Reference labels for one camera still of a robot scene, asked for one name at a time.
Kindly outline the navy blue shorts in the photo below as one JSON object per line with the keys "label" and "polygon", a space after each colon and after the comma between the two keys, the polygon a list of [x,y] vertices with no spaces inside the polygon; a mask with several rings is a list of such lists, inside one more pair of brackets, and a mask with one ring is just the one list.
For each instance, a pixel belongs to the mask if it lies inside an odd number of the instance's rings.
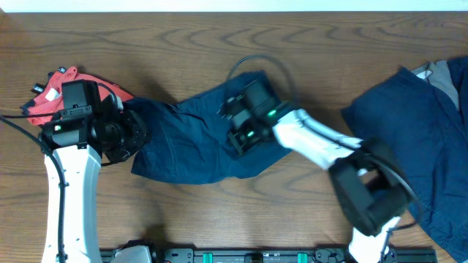
{"label": "navy blue shorts", "polygon": [[238,94],[264,71],[245,72],[178,104],[135,97],[125,108],[146,123],[151,139],[136,154],[131,172],[174,184],[208,184],[225,178],[252,178],[290,153],[277,142],[261,142],[238,155],[228,140],[231,123],[219,114],[227,95]]}

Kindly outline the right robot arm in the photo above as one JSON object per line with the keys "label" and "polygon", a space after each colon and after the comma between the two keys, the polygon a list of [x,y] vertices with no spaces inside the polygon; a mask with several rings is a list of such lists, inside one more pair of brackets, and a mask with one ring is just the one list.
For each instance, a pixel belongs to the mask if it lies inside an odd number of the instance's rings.
{"label": "right robot arm", "polygon": [[327,171],[353,227],[350,257],[356,262],[387,259],[390,235],[399,230],[401,215],[415,201],[415,193],[382,140],[341,134],[282,101],[258,80],[240,91],[228,91],[221,111],[233,125],[228,137],[239,154],[275,141]]}

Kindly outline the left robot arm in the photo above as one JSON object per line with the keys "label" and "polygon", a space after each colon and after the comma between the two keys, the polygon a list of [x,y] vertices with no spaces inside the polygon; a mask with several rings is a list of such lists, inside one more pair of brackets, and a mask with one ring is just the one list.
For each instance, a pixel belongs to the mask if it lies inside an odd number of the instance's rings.
{"label": "left robot arm", "polygon": [[102,158],[126,161],[151,139],[143,119],[103,84],[64,83],[64,109],[42,125],[48,173],[48,222],[43,262],[101,262],[97,184]]}

